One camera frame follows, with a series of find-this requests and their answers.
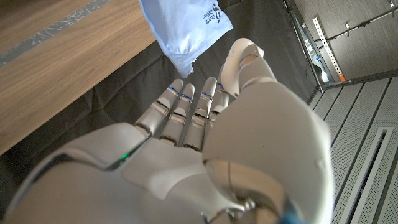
metal rod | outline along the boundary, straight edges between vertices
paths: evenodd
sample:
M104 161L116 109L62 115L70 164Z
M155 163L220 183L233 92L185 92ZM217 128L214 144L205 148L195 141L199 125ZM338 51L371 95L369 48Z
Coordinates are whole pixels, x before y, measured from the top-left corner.
M319 78L318 78L317 73L315 71L315 67L313 66L313 63L311 61L311 56L310 56L310 54L307 51L307 48L305 46L305 42L304 42L303 37L300 35L300 28L298 27L299 25L297 25L297 23L295 22L294 12L291 10L290 6L286 3L286 0L284 0L284 4L285 4L287 12L289 13L290 19L293 22L294 31L296 32L296 35L298 37L298 41L300 42L300 45L301 45L301 48L302 48L302 50L304 52L305 58L307 59L307 62L310 64L310 68L311 68L311 71L313 73L313 76L315 77L315 81L317 82L317 85L319 86L319 92L323 93L324 90L323 90L323 88L321 86L321 83L319 82Z
M370 24L371 22L374 22L374 21L376 21L378 19L381 19L384 16L388 16L389 14L391 14L392 12L395 12L396 10L398 10L398 7L396 7L394 10L390 10L390 11L387 11L387 12L385 12L385 13L379 15L379 16L376 16L375 18L372 18L370 20L366 20L366 21L360 23L359 25L357 25L356 27L353 27L352 29L346 30L346 31L344 31L344 32L342 32L340 34L337 34L337 35L335 35L333 37L330 37L330 38L326 39L326 41L329 42L331 40L334 40L336 38L341 37L342 35L347 34L348 32L351 32L351 31L356 30L356 29L361 28L361 27L365 27L366 25Z

robot finger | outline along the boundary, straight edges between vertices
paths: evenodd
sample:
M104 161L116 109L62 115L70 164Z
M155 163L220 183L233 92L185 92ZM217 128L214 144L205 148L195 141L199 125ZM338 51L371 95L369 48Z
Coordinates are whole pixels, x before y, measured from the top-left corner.
M210 108L210 114L205 127L205 141L208 133L212 129L214 122L216 121L217 115L219 115L229 103L229 94L224 89L223 84L221 84L221 71L224 65L220 69L220 74L217 79L216 91L214 93L213 102Z
M144 135L152 136L169 113L169 110L177 99L182 87L183 81L181 79L174 80L163 94L151 104L148 110L141 115L133 126L135 126Z
M177 103L177 107L173 113L170 114L166 127L160 136L163 142L176 146L180 141L182 129L187 120L187 114L191 107L194 92L195 87L192 84L189 83L185 86L180 100Z
M210 112L211 102L213 101L216 90L217 79L210 77L206 80L205 86L201 91L199 102L189 124L187 134L183 141L183 147L192 148L201 152L203 136L205 134L205 125Z

wood grain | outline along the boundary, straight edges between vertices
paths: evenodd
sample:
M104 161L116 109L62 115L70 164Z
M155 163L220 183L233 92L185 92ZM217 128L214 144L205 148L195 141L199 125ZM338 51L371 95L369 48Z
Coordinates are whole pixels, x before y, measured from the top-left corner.
M0 68L0 154L155 41L138 0L112 0Z
M346 30L344 24L354 27L363 21L391 10L385 0L295 0L314 39L319 38L312 19L318 16L326 37ZM331 49L347 80L398 69L398 16L391 15L372 22L365 28L330 42ZM330 72L333 64L321 50Z
M0 53L92 0L0 0Z

black fabric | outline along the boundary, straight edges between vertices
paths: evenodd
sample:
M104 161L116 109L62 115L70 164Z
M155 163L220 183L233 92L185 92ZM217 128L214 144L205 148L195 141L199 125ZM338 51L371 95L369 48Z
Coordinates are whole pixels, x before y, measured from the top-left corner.
M184 83L195 85L193 105L205 80L218 76L233 42L246 37L264 49L264 58L278 81L304 101L315 88L283 1L219 1L234 29L193 63ZM157 42L113 72L39 129L0 157L0 217L17 187L50 152L90 131L117 122L133 123L176 78L177 69Z

robotic hand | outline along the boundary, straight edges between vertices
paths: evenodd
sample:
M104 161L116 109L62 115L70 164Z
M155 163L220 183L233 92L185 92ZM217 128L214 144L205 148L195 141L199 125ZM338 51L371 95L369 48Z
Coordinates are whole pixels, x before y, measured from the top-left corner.
M330 222L327 125L277 82L263 54L250 40L234 43L185 139L194 86L175 80L133 125L62 146L29 174L4 223Z

